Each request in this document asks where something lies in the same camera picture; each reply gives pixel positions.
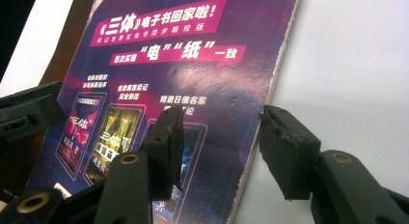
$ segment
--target printed graphic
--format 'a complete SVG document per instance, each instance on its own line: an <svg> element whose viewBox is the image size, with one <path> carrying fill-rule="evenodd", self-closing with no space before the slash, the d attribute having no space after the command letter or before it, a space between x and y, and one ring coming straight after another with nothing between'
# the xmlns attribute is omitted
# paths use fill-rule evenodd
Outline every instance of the printed graphic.
<svg viewBox="0 0 409 224"><path fill-rule="evenodd" d="M69 114L56 155L73 180L87 150L88 139L104 98L105 95L79 94Z"/></svg>
<svg viewBox="0 0 409 224"><path fill-rule="evenodd" d="M87 182L103 181L114 157L129 151L144 111L144 106L109 106L85 171Z"/></svg>
<svg viewBox="0 0 409 224"><path fill-rule="evenodd" d="M149 128L153 126L155 120L149 121ZM200 124L183 123L184 150L182 155L182 165L180 180L183 191L174 186L172 197L169 201L152 202L152 212L154 223L174 223L177 222L181 212L183 199L188 192L189 184L195 171L195 165L200 155L203 141L205 139L206 126Z"/></svg>

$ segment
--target promotional poster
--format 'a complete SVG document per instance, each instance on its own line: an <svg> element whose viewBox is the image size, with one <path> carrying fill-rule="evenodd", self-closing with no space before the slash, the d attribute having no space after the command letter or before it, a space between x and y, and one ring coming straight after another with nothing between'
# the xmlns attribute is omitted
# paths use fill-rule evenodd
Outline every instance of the promotional poster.
<svg viewBox="0 0 409 224"><path fill-rule="evenodd" d="M103 181L182 106L183 190L152 202L154 223L233 222L298 2L95 0L58 97L68 119L47 131L27 190Z"/></svg>

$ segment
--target screw hole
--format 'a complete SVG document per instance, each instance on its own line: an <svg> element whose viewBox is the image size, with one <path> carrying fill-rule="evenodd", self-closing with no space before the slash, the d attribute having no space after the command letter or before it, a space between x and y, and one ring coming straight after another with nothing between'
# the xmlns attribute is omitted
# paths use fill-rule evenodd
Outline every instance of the screw hole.
<svg viewBox="0 0 409 224"><path fill-rule="evenodd" d="M17 207L17 212L19 213L29 213L38 210L45 206L49 201L50 196L48 193L42 192L37 193L25 200L23 200Z"/></svg>
<svg viewBox="0 0 409 224"><path fill-rule="evenodd" d="M121 159L121 163L122 164L131 164L131 163L134 163L134 162L136 162L138 160L139 160L139 156L137 154L129 154L129 155L125 155Z"/></svg>

